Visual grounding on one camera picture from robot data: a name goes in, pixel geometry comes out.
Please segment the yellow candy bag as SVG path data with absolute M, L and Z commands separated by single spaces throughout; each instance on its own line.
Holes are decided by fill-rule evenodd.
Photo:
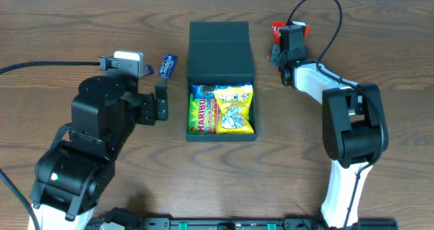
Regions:
M 250 124 L 253 94 L 251 84 L 227 87 L 214 92 L 214 98 L 220 109 L 216 128 L 217 134 L 254 133 Z

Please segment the Haribo gummy candy bag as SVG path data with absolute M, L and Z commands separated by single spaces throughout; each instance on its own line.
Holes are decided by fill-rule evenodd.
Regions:
M 219 108 L 215 98 L 194 98 L 189 108 L 189 134 L 215 134 Z

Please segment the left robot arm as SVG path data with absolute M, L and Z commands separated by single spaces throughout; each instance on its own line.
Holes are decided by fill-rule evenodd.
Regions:
M 168 117 L 167 82 L 138 93 L 137 78 L 82 81 L 71 122 L 57 131 L 35 166 L 29 229 L 84 229 L 115 175 L 115 161 L 136 125 Z

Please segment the red candy bag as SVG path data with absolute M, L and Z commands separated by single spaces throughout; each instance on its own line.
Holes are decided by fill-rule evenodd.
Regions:
M 273 30 L 273 43 L 279 44 L 280 42 L 280 38 L 279 38 L 279 29 L 283 26 L 287 26 L 290 25 L 291 21 L 289 24 L 286 24 L 284 22 L 280 22 L 280 21 L 274 21 L 273 25 L 272 25 L 272 30 Z M 305 26 L 305 34 L 304 34 L 304 38 L 306 38 L 309 34 L 309 25 L 306 24 Z

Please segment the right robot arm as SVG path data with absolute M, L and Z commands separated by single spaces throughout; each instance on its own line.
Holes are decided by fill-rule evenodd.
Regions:
M 358 84 L 308 57 L 303 22 L 275 21 L 269 62 L 281 82 L 322 105 L 322 139 L 331 159 L 326 197 L 312 229 L 360 229 L 358 205 L 367 175 L 388 145 L 378 86 Z

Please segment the blue Oreo cookie pack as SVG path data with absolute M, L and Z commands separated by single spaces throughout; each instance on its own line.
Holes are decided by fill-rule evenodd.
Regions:
M 234 83 L 227 85 L 215 85 L 215 84 L 191 84 L 191 90 L 193 98 L 214 98 L 215 90 L 223 90 L 227 88 L 242 87 L 245 85 L 251 85 L 251 82 L 246 83 Z

